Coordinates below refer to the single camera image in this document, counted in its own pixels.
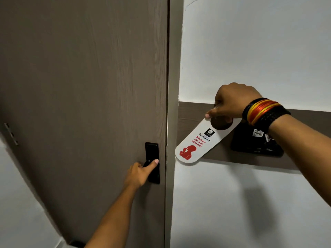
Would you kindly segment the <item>person's left hand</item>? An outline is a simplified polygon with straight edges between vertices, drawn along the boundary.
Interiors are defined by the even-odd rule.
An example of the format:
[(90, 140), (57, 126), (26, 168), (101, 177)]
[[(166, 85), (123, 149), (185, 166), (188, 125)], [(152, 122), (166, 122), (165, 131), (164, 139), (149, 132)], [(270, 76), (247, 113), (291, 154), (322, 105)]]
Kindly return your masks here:
[(146, 181), (151, 171), (143, 171), (143, 166), (135, 162), (127, 171), (127, 175), (124, 181), (123, 189), (131, 189), (137, 191), (142, 187)]

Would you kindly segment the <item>brown wooden wall panel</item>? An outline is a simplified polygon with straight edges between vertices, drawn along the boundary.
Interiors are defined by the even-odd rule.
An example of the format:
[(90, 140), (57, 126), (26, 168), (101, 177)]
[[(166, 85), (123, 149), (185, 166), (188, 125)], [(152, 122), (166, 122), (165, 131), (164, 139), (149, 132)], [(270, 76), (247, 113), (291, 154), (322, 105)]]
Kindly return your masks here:
[[(213, 108), (213, 104), (182, 102), (178, 104), (177, 145), (191, 133), (205, 118), (205, 113)], [(287, 109), (292, 117), (311, 127), (312, 129), (331, 138), (331, 112)], [(282, 157), (265, 156), (233, 151), (230, 143), (233, 132), (227, 135), (220, 143), (207, 152), (200, 160), (217, 162), (231, 162), (254, 165), (268, 168), (298, 170), (287, 154)]]

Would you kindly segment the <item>person's right hand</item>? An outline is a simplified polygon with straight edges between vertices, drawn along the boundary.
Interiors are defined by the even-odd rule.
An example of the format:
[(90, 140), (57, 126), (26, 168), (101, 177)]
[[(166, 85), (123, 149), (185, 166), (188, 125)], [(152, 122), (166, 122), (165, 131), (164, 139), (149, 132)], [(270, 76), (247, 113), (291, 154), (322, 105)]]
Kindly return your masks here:
[(245, 107), (262, 95), (252, 86), (230, 83), (222, 85), (215, 96), (215, 107), (223, 108), (224, 120), (231, 123), (233, 119), (241, 118)]

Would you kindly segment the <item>white door hanger sign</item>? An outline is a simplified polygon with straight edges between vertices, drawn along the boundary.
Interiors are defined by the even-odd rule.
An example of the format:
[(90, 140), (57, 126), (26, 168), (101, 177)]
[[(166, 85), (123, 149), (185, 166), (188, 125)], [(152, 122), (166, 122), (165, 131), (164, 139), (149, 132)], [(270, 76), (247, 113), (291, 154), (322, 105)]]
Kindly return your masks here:
[(242, 121), (233, 119), (227, 124), (224, 117), (203, 119), (176, 147), (175, 156), (183, 163), (197, 162), (208, 151), (228, 136)]

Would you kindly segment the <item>person's left forearm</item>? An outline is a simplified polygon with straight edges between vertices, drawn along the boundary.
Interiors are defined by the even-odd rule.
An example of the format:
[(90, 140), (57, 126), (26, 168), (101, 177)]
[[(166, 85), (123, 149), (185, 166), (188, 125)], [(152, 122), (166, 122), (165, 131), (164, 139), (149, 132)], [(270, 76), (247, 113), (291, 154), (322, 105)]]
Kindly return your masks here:
[(138, 187), (126, 185), (84, 248), (125, 248)]

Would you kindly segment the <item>brown wooden door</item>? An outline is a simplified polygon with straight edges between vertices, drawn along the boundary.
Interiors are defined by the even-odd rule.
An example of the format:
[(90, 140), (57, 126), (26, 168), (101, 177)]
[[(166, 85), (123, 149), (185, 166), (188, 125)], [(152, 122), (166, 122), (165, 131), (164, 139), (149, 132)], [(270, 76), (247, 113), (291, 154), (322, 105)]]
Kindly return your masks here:
[(159, 145), (128, 248), (164, 248), (168, 0), (0, 0), (0, 124), (66, 241), (86, 243)]

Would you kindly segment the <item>black door handle lock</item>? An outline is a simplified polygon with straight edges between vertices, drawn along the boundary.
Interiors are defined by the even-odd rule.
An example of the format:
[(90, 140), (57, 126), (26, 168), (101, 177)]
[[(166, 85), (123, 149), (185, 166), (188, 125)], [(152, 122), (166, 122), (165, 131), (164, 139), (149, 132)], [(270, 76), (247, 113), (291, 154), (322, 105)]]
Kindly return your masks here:
[[(143, 167), (151, 164), (155, 159), (159, 159), (159, 145), (158, 143), (145, 142), (146, 161)], [(158, 164), (148, 176), (148, 182), (160, 184), (160, 165)]]

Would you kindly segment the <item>brown door frame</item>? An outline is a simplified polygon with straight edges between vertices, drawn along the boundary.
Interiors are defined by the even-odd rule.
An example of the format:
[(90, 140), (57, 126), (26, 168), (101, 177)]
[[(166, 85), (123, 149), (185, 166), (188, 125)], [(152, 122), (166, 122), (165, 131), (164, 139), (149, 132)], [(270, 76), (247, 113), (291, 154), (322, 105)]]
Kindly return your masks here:
[(164, 248), (170, 248), (171, 241), (183, 12), (184, 0), (168, 0), (168, 104), (165, 162)]

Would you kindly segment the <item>black wall card holder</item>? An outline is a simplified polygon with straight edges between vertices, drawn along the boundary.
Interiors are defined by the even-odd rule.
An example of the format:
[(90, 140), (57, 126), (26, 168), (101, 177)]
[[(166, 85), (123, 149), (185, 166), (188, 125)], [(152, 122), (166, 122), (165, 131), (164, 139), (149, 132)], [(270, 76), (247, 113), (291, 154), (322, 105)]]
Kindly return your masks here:
[(235, 129), (230, 144), (231, 150), (266, 156), (281, 157), (284, 150), (276, 141), (267, 142), (265, 136), (253, 137), (255, 128), (247, 122), (241, 122)]

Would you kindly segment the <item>thin black bangle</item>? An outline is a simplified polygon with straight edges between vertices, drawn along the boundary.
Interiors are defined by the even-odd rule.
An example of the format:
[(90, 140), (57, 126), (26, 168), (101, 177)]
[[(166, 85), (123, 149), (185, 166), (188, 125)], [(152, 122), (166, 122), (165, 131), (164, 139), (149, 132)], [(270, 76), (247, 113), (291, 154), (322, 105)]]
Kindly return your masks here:
[(261, 101), (265, 101), (265, 100), (268, 100), (268, 99), (262, 97), (262, 98), (257, 98), (257, 99), (255, 99), (255, 100), (251, 101), (251, 102), (245, 107), (245, 109), (243, 110), (243, 112), (242, 112), (242, 118), (243, 118), (244, 120), (248, 121), (248, 112), (249, 112), (250, 108), (251, 108), (254, 104), (259, 103), (259, 102), (261, 102)]

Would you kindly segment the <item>person's right forearm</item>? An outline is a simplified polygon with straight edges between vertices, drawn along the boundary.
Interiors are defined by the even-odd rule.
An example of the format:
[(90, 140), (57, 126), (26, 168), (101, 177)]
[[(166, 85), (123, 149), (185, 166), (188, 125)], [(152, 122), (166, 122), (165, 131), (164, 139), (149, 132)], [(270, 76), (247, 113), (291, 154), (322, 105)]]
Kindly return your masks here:
[(276, 119), (270, 125), (269, 133), (331, 206), (331, 138), (290, 115)]

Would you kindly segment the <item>black beaded wristband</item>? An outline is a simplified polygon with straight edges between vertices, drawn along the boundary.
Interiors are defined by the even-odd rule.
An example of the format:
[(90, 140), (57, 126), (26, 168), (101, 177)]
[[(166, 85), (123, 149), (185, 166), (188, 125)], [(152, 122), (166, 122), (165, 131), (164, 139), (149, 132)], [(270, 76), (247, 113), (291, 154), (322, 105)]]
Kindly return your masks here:
[(291, 115), (291, 112), (281, 105), (269, 108), (258, 117), (254, 127), (263, 133), (268, 133), (271, 124), (284, 115)]

